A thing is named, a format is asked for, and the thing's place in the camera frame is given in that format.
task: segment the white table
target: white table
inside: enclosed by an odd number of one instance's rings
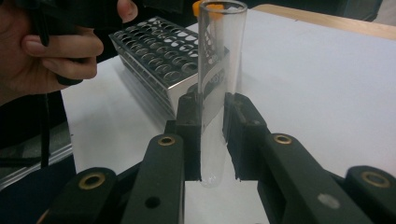
[[[396,41],[250,10],[242,66],[243,93],[271,132],[296,137],[337,175],[363,164],[396,175]],[[163,132],[155,105],[124,84],[128,73],[115,57],[95,79],[63,91],[78,171],[120,173]],[[268,223],[257,182],[233,177],[227,155],[219,187],[187,182],[185,222]]]

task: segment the test tube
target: test tube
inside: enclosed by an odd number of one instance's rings
[[[203,1],[198,16],[198,93],[201,113],[202,185],[222,179],[227,142],[223,135],[224,100],[233,96],[240,76],[247,5],[232,0]]]

